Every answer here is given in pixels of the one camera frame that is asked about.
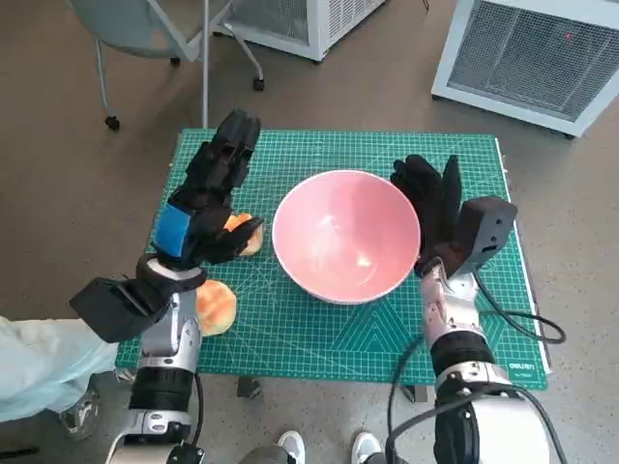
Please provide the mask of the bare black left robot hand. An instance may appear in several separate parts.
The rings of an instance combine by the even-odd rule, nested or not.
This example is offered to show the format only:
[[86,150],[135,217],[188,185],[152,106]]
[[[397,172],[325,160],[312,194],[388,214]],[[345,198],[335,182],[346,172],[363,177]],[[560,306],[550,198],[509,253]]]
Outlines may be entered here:
[[158,259],[173,270],[206,262],[216,265],[240,256],[263,223],[251,219],[232,230],[232,191],[249,173],[261,131],[259,119],[241,109],[231,111],[215,135],[202,143],[186,169],[186,179],[168,197],[152,245]]

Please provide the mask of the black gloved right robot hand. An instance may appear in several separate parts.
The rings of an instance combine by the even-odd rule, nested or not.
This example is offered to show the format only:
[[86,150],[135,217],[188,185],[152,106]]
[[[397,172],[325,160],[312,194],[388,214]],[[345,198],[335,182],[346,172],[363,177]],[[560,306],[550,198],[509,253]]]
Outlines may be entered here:
[[442,173],[419,155],[397,159],[391,183],[410,201],[421,230],[420,254],[414,272],[423,277],[436,258],[436,248],[454,236],[461,202],[461,179],[456,155],[451,155]]

